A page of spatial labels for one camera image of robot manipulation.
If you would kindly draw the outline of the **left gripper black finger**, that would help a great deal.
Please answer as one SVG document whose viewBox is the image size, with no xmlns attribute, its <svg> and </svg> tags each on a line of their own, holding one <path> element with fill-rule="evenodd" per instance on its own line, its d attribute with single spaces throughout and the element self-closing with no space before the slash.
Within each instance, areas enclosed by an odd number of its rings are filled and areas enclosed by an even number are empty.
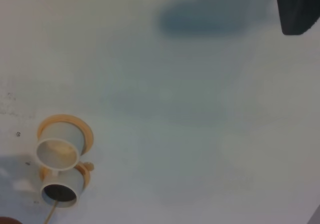
<svg viewBox="0 0 320 224">
<path fill-rule="evenodd" d="M 277 0 L 282 33 L 299 36 L 320 18 L 320 0 Z"/>
</svg>

